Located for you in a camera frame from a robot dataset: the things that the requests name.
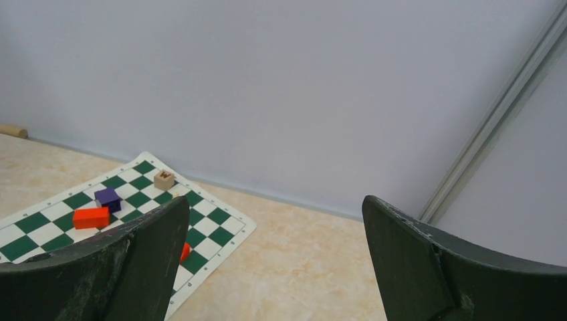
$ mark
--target white wall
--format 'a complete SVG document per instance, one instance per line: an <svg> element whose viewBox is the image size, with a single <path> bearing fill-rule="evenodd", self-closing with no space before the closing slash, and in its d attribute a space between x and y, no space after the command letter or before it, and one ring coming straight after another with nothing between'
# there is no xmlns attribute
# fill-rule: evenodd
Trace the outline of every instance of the white wall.
<svg viewBox="0 0 567 321"><path fill-rule="evenodd" d="M567 52L437 227L510 255L567 266Z"/></svg>
<svg viewBox="0 0 567 321"><path fill-rule="evenodd" d="M417 215L557 0L0 1L0 118L360 217Z"/></svg>

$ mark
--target chessboard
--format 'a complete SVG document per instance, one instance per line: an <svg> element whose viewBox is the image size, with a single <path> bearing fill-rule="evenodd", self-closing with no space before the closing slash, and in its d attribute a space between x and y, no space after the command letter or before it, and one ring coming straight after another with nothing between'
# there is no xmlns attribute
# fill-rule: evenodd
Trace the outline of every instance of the chessboard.
<svg viewBox="0 0 567 321"><path fill-rule="evenodd" d="M175 176L167 191L153 178L161 170ZM122 199L107 227L75 229L76 209L96 207L94 193L113 188ZM184 196L194 211L186 242L190 256L179 265L166 320L255 230L254 220L184 179L149 152L109 173L64 191L0 221L0 263L21 263L47 251L81 241L144 215L176 196Z"/></svg>

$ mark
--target beige cube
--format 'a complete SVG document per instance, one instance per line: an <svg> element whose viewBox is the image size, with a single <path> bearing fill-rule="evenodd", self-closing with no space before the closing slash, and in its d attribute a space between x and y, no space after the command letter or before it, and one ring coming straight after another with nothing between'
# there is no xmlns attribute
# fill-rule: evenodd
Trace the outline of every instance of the beige cube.
<svg viewBox="0 0 567 321"><path fill-rule="evenodd" d="M168 189L173 187L173 184L175 184L174 175L173 173L170 173L166 170L161 170L154 176L154 186L157 189L167 191Z"/></svg>

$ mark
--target marbled table surface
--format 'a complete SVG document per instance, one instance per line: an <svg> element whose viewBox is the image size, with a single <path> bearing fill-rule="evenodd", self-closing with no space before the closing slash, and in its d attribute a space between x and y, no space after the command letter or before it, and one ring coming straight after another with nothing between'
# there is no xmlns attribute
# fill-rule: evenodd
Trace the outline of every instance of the marbled table surface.
<svg viewBox="0 0 567 321"><path fill-rule="evenodd" d="M0 134L0 219L119 165ZM361 222L196 183L258 228L170 320L386 320Z"/></svg>

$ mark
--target red block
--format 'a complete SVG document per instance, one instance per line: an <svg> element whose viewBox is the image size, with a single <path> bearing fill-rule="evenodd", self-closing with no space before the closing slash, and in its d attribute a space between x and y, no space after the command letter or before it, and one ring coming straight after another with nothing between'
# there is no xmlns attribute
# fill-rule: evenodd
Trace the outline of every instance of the red block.
<svg viewBox="0 0 567 321"><path fill-rule="evenodd" d="M183 263L183 261L185 261L185 259L189 257L189 254L191 254L191 245L185 242L185 244L183 245L183 251L181 252L181 260L179 263Z"/></svg>
<svg viewBox="0 0 567 321"><path fill-rule="evenodd" d="M73 215L73 225L76 229L103 228L110 224L108 207L94 209L76 209Z"/></svg>

